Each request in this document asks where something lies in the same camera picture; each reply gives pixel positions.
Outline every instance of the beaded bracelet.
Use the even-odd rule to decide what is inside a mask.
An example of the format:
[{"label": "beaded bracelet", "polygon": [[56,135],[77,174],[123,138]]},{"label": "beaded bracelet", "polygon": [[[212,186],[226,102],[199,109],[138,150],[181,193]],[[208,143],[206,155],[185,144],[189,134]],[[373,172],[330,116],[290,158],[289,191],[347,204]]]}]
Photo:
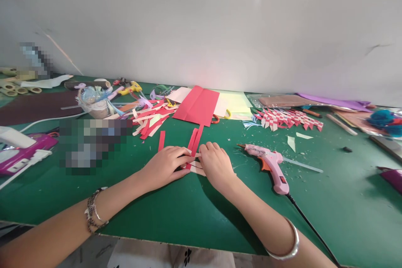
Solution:
[{"label": "beaded bracelet", "polygon": [[[87,205],[87,209],[85,210],[84,214],[87,215],[88,231],[91,234],[95,233],[98,229],[100,229],[102,227],[105,227],[109,223],[109,221],[103,221],[99,217],[99,215],[98,215],[98,213],[96,211],[96,204],[95,204],[96,197],[99,195],[99,193],[101,191],[104,191],[105,189],[107,189],[107,187],[98,188],[96,190],[96,192],[94,192],[92,194],[92,196],[88,198],[88,205]],[[94,212],[95,212],[95,215],[97,216],[97,218],[99,219],[99,221],[101,221],[103,224],[99,225],[99,224],[95,223],[95,221],[93,220],[93,213]],[[91,226],[96,227],[97,229],[94,231],[94,230],[92,230]]]}]

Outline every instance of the green table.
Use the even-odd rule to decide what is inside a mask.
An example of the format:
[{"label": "green table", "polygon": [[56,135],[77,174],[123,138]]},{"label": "green table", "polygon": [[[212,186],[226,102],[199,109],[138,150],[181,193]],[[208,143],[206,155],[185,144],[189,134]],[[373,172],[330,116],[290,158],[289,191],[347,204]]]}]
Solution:
[{"label": "green table", "polygon": [[[140,85],[145,93],[154,86]],[[118,99],[131,100],[131,96]],[[292,196],[338,260],[358,267],[400,267],[402,199],[378,175],[375,167],[400,168],[400,165],[369,141],[367,135],[359,133],[353,137],[327,118],[323,121],[325,126],[320,133],[317,129],[304,131],[300,126],[276,132],[261,127],[246,130],[241,121],[221,120],[219,124],[204,128],[201,143],[219,143],[230,156],[237,176],[271,207],[292,220],[321,250],[324,250],[322,244],[287,198],[274,193],[270,176],[260,171],[260,163],[236,144],[267,147],[287,158],[323,169],[324,173],[320,174],[286,162],[281,165]],[[41,123],[27,133],[49,130],[57,125],[58,121]],[[160,130],[166,131],[165,145],[187,146],[195,127],[198,126],[169,118]],[[298,138],[297,131],[314,138]],[[287,145],[287,135],[296,137],[296,153]],[[65,169],[59,167],[60,145],[57,145],[52,156],[0,191],[0,220],[37,225],[87,198],[97,188],[123,180],[141,169],[156,153],[159,133],[144,144],[141,142],[138,136],[128,137],[114,159],[104,160],[103,167],[92,176],[67,176]],[[345,146],[353,153],[342,151]],[[102,233],[266,254],[236,208],[216,192],[206,178],[193,173],[135,200],[118,213]]]}]

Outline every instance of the hand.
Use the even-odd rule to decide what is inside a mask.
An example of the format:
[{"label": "hand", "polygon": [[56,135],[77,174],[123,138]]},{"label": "hand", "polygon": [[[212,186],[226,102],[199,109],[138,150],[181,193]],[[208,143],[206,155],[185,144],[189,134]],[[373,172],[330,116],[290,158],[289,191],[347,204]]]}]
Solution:
[{"label": "hand", "polygon": [[175,169],[194,159],[186,148],[169,146],[156,153],[138,174],[148,190],[153,191],[187,175],[190,170]]},{"label": "hand", "polygon": [[237,179],[229,156],[216,142],[202,144],[200,153],[200,162],[206,177],[212,186],[223,194]]}]

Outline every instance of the pink hot glue gun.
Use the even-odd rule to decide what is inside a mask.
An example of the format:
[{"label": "pink hot glue gun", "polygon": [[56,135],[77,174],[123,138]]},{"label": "pink hot glue gun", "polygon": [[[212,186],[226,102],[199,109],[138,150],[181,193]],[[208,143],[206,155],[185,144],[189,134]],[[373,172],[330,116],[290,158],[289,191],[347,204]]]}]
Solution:
[{"label": "pink hot glue gun", "polygon": [[258,147],[253,144],[237,144],[239,147],[244,148],[244,150],[250,155],[258,157],[263,163],[261,170],[270,171],[274,181],[273,189],[276,193],[280,195],[289,194],[289,184],[283,175],[279,164],[282,163],[283,157],[281,153],[276,151],[271,152],[270,150]]}]

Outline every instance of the wrist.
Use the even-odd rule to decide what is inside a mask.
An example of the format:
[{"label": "wrist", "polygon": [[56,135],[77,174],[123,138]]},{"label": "wrist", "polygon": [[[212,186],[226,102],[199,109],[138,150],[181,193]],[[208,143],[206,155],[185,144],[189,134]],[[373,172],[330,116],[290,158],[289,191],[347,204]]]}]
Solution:
[{"label": "wrist", "polygon": [[222,186],[222,188],[218,189],[218,191],[226,198],[229,199],[229,197],[235,193],[238,189],[239,186],[241,186],[243,182],[236,176],[233,175],[230,179],[227,179],[225,184]]},{"label": "wrist", "polygon": [[140,172],[141,171],[138,171],[133,175],[129,176],[128,178],[126,178],[125,180],[123,180],[126,182],[125,185],[127,187],[127,191],[129,191],[132,200],[135,200],[138,197],[151,191],[149,189],[149,185],[147,185],[147,183],[143,181]]}]

